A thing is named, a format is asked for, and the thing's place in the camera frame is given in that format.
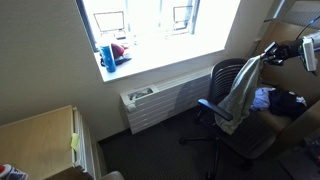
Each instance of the wooden panel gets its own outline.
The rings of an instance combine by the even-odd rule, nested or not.
[[[72,167],[72,107],[0,127],[0,164],[9,163],[45,179]]]

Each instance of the window sill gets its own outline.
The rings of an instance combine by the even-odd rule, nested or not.
[[[157,44],[153,42],[152,46],[150,46],[150,43],[132,46],[129,49],[132,59],[118,65],[117,70],[113,73],[109,73],[105,67],[100,65],[99,53],[94,55],[103,82],[107,83],[224,49],[221,46],[214,47],[214,44],[204,46],[203,43],[194,43],[199,41],[190,41],[191,39],[179,38],[178,41],[170,40],[170,43],[167,42],[168,40],[160,40],[160,42],[157,41]]]

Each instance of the white radiator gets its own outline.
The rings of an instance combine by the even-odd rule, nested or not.
[[[197,105],[206,98],[211,68],[121,93],[131,132],[137,133]]]

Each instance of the black office chair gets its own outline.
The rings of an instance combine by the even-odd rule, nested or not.
[[[232,83],[246,63],[243,59],[229,59],[219,62],[212,68],[211,84],[208,99],[198,100],[201,110],[195,119],[195,123],[202,122],[208,127],[215,138],[210,137],[191,137],[181,138],[179,142],[186,144],[187,141],[214,140],[216,143],[215,159],[213,172],[206,174],[207,179],[214,179],[217,174],[219,159],[219,143],[223,142],[235,153],[244,158],[243,168],[252,166],[251,160],[262,155],[275,140],[275,134],[254,112],[245,118],[238,126],[236,131],[229,135],[216,125],[214,114],[220,115],[226,120],[232,120],[232,115],[219,108],[217,104],[224,99],[230,92]]]

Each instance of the blue clothing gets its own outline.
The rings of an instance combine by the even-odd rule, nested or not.
[[[269,91],[272,91],[274,89],[275,88],[269,88],[269,87],[257,88],[255,92],[255,97],[250,109],[260,110],[260,111],[268,109],[270,106]]]

